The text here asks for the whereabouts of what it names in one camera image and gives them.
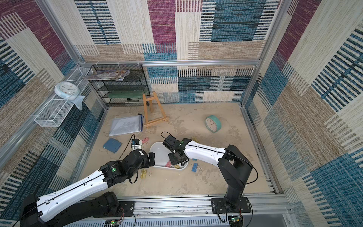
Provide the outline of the white plastic storage box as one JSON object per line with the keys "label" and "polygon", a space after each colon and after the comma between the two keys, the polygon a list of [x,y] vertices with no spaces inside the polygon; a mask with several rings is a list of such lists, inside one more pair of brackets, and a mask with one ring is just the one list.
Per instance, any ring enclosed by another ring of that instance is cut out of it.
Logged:
{"label": "white plastic storage box", "polygon": [[155,142],[151,146],[150,152],[155,153],[155,165],[154,165],[154,167],[162,168],[162,169],[168,169],[168,170],[182,171],[188,166],[188,163],[186,163],[184,166],[182,166],[181,164],[178,164],[178,165],[174,165],[173,168],[165,167],[167,162],[170,161],[169,157],[168,157],[168,154],[171,153],[171,152],[163,145],[162,142]]}

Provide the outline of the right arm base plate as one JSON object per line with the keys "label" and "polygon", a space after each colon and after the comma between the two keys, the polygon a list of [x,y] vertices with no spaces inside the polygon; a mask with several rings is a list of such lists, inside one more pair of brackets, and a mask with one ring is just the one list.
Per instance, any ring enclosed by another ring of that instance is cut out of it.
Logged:
{"label": "right arm base plate", "polygon": [[251,203],[246,197],[240,197],[236,202],[229,202],[226,198],[212,198],[213,214],[223,213],[251,213]]}

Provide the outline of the blue binder clip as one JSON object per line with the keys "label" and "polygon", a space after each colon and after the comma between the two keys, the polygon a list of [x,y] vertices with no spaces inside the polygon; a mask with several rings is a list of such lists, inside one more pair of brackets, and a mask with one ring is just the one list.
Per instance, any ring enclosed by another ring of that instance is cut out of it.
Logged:
{"label": "blue binder clip", "polygon": [[197,172],[201,172],[202,168],[200,167],[200,165],[198,163],[194,163],[192,166],[192,172],[197,173]]}

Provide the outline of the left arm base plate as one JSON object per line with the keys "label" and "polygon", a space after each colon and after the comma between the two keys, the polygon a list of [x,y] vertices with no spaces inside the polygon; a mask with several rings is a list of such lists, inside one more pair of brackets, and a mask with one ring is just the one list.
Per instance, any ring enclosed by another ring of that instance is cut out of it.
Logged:
{"label": "left arm base plate", "polygon": [[107,205],[106,210],[93,215],[94,218],[121,218],[133,215],[135,201],[120,201],[118,205]]}

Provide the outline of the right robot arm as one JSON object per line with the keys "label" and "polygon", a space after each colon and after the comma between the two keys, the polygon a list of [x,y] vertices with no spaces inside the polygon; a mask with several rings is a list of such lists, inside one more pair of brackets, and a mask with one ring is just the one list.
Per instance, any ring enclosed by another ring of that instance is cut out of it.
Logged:
{"label": "right robot arm", "polygon": [[214,213],[244,211],[242,193],[249,184],[251,172],[257,170],[236,146],[215,148],[187,138],[180,141],[171,134],[164,138],[163,145],[170,151],[168,157],[172,165],[185,164],[191,159],[197,159],[219,168],[228,187],[222,201],[212,202],[215,207]]}

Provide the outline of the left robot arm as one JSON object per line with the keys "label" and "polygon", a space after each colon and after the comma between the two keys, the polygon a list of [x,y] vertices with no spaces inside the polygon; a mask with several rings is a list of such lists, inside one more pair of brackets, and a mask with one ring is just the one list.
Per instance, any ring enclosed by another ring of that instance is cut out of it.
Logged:
{"label": "left robot arm", "polygon": [[[140,169],[154,166],[155,153],[140,148],[132,150],[123,160],[109,161],[89,176],[56,192],[23,201],[19,219],[22,227],[63,227],[91,216],[110,216],[121,211],[119,201],[108,188],[131,180]],[[96,199],[82,199],[100,191]]]}

